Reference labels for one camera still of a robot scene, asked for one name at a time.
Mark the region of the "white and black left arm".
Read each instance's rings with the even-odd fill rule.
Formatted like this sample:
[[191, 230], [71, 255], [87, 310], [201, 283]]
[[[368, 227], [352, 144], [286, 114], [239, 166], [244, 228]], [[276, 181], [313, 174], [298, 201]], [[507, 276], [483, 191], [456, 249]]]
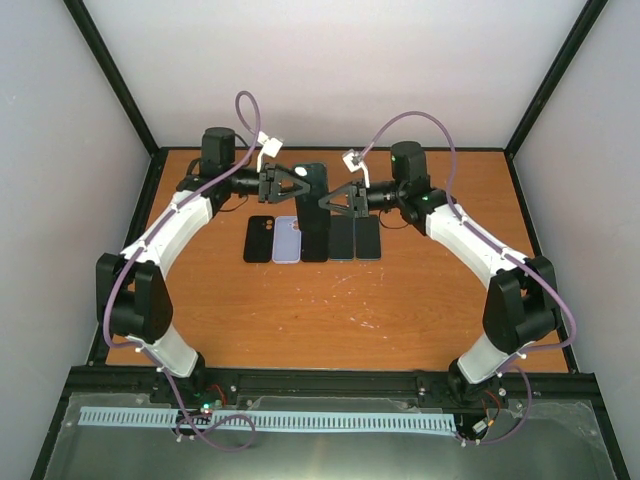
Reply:
[[275, 158], [281, 142], [255, 134], [242, 158], [237, 134], [212, 127], [202, 138], [200, 155], [191, 161], [168, 206], [151, 226], [118, 254], [103, 254], [96, 264], [96, 296], [102, 335], [111, 349], [133, 348], [174, 376], [172, 388], [186, 402], [201, 400], [208, 378], [198, 371], [204, 360], [172, 323], [173, 305], [166, 278], [175, 260], [221, 210], [229, 198], [257, 197], [280, 203], [311, 192], [307, 175]]

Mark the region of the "teal phone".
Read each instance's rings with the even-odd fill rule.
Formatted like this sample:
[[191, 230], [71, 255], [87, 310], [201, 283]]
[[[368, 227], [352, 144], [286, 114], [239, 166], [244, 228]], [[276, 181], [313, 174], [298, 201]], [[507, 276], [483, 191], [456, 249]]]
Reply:
[[329, 230], [329, 259], [350, 261], [354, 258], [354, 221], [352, 218], [334, 215]]

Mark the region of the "lilac phone case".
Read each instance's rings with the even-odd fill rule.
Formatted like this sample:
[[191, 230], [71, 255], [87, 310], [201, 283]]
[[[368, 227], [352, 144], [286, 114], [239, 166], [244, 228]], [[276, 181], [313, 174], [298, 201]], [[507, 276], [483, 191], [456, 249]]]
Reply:
[[301, 231], [296, 216], [275, 219], [272, 260], [276, 264], [295, 264], [301, 258]]

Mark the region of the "phone with lilac case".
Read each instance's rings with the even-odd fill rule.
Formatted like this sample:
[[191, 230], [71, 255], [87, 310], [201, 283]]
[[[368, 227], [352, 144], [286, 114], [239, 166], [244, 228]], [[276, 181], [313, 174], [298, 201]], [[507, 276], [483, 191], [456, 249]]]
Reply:
[[377, 215], [355, 220], [355, 256], [363, 261], [381, 259], [380, 223]]

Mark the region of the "black phone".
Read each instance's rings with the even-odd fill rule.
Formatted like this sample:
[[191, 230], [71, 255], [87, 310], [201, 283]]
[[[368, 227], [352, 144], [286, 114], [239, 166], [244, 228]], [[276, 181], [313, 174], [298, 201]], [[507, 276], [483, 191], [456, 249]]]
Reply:
[[297, 175], [310, 185], [308, 193], [295, 199], [298, 226], [303, 233], [328, 231], [330, 212], [319, 205], [319, 200], [329, 193], [328, 172], [324, 163], [298, 163], [294, 166]]

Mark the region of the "black phone case with ring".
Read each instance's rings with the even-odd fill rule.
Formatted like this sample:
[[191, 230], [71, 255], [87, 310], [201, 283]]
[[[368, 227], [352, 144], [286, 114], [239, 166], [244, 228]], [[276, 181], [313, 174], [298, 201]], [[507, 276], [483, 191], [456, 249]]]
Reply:
[[301, 233], [301, 261], [326, 262], [329, 258], [329, 231]]

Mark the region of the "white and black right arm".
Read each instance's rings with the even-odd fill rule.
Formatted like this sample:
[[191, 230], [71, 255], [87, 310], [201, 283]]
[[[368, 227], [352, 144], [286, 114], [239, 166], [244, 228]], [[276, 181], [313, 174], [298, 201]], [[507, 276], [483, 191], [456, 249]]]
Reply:
[[396, 209], [406, 223], [448, 249], [485, 287], [482, 334], [450, 364], [447, 374], [452, 400], [468, 404], [510, 360], [558, 329], [554, 267], [543, 256], [529, 258], [499, 241], [450, 193], [432, 186], [419, 143], [394, 144], [390, 158], [391, 180], [374, 183], [363, 154], [344, 153], [346, 168], [363, 177], [326, 194], [319, 205], [358, 221], [376, 211]]

